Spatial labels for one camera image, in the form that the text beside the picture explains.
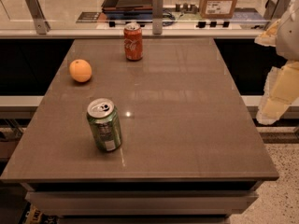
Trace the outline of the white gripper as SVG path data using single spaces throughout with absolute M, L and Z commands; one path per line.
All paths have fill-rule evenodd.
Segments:
M 271 125 L 278 121 L 299 97 L 299 0 L 291 2 L 281 19 L 274 21 L 254 42 L 276 47 L 277 54 L 287 60 L 281 68 L 272 67 L 264 84 L 258 106 L 257 121 Z

